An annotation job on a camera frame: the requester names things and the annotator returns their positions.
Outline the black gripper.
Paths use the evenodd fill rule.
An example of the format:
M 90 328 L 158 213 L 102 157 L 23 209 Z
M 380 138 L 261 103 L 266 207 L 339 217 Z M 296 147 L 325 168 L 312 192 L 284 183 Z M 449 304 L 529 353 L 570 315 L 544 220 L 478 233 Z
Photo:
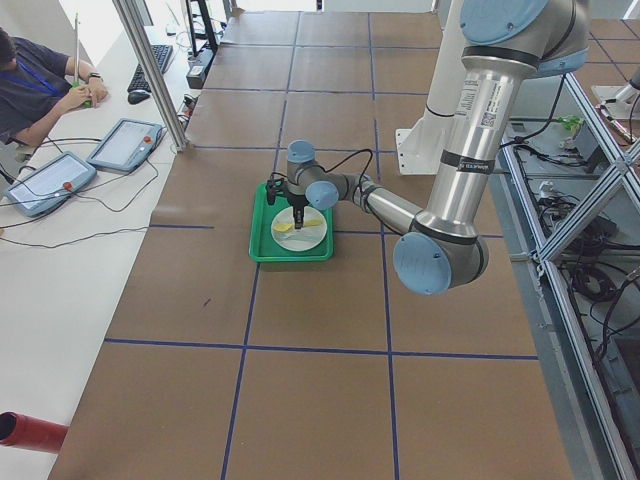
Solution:
M 287 192 L 287 201 L 292 206 L 294 229 L 301 230 L 304 227 L 304 209 L 309 204 L 309 201 L 304 193 L 299 194 L 291 189 Z

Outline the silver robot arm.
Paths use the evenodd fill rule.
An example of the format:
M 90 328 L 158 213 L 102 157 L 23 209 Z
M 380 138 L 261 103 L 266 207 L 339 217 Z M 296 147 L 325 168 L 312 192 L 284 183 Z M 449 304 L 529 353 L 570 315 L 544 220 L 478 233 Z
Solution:
M 440 50 L 464 73 L 458 100 L 447 112 L 437 174 L 421 208 L 365 174 L 334 174 L 315 159 L 305 140 L 287 150 L 287 173 L 279 183 L 293 208 L 332 208 L 349 200 L 399 233 L 393 265 L 404 286 L 434 295 L 468 284 L 485 271 L 489 252 L 474 219 L 494 170 L 502 135 L 522 82 L 580 68 L 587 57 L 591 21 L 586 1 L 463 1 L 451 6 L 447 23 L 460 47 Z

